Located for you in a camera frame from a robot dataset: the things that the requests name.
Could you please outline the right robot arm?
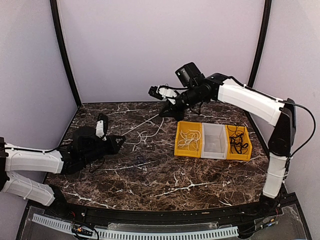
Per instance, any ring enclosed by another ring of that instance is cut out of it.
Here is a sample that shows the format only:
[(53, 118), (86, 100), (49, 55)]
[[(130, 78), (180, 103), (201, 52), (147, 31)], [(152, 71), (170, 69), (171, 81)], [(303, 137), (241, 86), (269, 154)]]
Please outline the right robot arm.
[(233, 76), (221, 73), (204, 76), (194, 62), (177, 69), (175, 75), (182, 87), (158, 85), (151, 87), (148, 92), (159, 100), (166, 100), (159, 113), (162, 118), (181, 121), (185, 110), (198, 103), (221, 102), (254, 115), (273, 127), (267, 143), (269, 164), (262, 189), (265, 198), (255, 205), (255, 213), (266, 217), (275, 208), (272, 199), (278, 197), (288, 176), (291, 159), (297, 153), (292, 150), (297, 131), (296, 109), (301, 108), (308, 113), (311, 111), (291, 98), (281, 99), (268, 95), (241, 83)]

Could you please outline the white translucent bin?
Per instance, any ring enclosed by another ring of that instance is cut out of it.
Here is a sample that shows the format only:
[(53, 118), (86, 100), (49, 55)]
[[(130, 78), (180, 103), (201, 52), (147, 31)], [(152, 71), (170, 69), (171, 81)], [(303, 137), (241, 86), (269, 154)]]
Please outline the white translucent bin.
[(201, 158), (225, 160), (228, 153), (228, 140), (224, 124), (202, 123)]

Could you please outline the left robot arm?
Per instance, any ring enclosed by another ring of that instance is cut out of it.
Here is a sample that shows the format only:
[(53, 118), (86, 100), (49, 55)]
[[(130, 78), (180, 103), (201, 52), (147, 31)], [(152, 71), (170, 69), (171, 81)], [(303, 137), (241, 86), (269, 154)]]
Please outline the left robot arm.
[(31, 180), (18, 171), (72, 175), (106, 155), (116, 155), (125, 143), (124, 135), (107, 135), (93, 127), (81, 127), (70, 144), (51, 150), (22, 148), (0, 139), (0, 190), (50, 206), (60, 218), (67, 218), (70, 206), (59, 199), (56, 187)]

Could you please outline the yellow bin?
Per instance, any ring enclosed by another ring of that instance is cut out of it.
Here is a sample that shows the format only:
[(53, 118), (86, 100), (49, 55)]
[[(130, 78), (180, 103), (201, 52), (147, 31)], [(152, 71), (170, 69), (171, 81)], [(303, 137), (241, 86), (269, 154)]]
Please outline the yellow bin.
[(227, 160), (250, 161), (253, 146), (246, 126), (225, 125)]
[(174, 155), (200, 158), (202, 150), (202, 123), (179, 121), (175, 136)]

